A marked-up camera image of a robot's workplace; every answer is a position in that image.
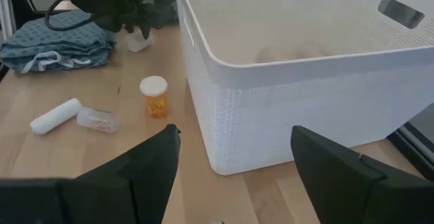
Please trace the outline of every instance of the wooden surface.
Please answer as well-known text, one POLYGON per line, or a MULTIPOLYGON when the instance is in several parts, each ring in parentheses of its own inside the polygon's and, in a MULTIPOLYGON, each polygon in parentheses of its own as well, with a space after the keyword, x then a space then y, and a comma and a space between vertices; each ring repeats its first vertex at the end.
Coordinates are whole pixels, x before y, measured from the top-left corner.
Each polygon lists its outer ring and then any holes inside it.
MULTIPOLYGON (((128 52, 118 34, 110 65, 78 71, 9 72, 0 83, 0 176, 75 177, 127 151, 170 122, 182 131, 180 166, 164 223, 318 223, 294 163, 233 176, 215 174, 208 163, 186 82, 180 31, 154 31, 155 43, 128 52), (170 115, 148 119, 141 79, 160 75, 169 83, 170 115), (29 123, 69 98, 86 107, 116 113, 115 134, 79 127, 72 119, 38 136, 29 123)), ((382 162, 420 176, 388 141, 356 148, 382 162)))

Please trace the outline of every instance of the blue towel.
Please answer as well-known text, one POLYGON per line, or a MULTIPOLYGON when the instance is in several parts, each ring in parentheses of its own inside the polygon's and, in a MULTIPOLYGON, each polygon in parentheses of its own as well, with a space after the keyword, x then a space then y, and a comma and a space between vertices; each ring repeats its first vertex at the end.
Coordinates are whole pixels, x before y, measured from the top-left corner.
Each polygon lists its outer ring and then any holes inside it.
MULTIPOLYGON (((66 27, 88 19, 81 10, 56 14, 54 26, 66 27)), ((90 23, 71 31, 48 29, 44 19, 27 22, 1 46, 0 58, 9 68, 26 73, 95 67, 108 62, 116 44, 114 33, 90 23)))

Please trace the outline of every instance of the white basket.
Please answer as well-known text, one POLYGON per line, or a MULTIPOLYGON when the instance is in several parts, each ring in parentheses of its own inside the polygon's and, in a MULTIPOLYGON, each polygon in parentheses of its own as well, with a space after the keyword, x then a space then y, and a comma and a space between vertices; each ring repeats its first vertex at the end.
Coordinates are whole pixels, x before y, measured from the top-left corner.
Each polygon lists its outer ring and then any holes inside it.
POLYGON ((211 167, 233 174, 293 160, 291 129, 353 147, 434 102, 434 0, 177 0, 186 70, 211 167), (251 64, 266 45, 320 41, 337 56, 251 64))

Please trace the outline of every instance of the white bottle cap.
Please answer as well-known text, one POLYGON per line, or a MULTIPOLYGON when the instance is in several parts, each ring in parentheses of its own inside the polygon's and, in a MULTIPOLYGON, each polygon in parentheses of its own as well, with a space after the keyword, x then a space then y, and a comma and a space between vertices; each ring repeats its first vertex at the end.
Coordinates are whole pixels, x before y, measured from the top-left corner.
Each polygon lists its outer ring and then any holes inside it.
POLYGON ((159 76, 147 77, 140 82, 140 91, 146 96, 160 96, 167 91, 167 81, 159 76))

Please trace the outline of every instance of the white drawstring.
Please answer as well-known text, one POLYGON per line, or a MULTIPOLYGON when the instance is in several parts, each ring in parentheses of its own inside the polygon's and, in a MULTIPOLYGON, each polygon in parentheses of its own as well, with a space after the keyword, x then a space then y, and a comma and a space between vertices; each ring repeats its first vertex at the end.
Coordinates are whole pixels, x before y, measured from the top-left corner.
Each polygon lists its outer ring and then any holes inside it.
POLYGON ((74 64, 90 64, 90 60, 82 61, 76 58, 72 58, 70 60, 62 60, 62 56, 59 53, 55 51, 49 51, 35 55, 35 57, 24 66, 24 68, 21 70, 21 73, 29 72, 35 63, 37 63, 39 71, 44 71, 45 67, 49 64, 58 63, 71 69, 74 68, 74 64))

